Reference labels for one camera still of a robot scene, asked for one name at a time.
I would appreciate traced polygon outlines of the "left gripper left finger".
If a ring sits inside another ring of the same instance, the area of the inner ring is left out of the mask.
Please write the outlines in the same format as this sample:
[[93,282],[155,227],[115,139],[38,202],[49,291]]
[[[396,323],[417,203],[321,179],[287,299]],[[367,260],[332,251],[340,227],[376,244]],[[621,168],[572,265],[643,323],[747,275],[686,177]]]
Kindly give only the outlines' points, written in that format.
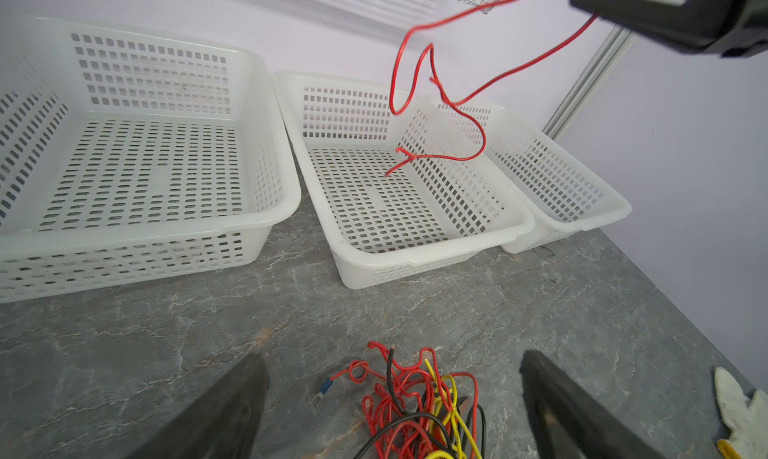
[[270,376],[249,353],[131,458],[249,458],[264,413]]

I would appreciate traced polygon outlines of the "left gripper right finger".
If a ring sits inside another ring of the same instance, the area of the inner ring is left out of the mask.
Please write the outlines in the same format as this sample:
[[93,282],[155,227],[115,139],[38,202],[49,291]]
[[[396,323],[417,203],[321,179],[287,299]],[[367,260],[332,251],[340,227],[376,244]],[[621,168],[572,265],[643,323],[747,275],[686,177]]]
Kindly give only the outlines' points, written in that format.
[[563,370],[527,350],[520,374],[523,399],[541,458],[659,458]]

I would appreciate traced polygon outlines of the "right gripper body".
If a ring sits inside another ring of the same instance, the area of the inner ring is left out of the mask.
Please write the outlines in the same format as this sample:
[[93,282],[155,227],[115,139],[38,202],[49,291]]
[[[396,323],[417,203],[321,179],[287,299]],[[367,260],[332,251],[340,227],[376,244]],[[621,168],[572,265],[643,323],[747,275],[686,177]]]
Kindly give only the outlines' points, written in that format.
[[684,54],[752,57],[767,50],[767,0],[569,1]]

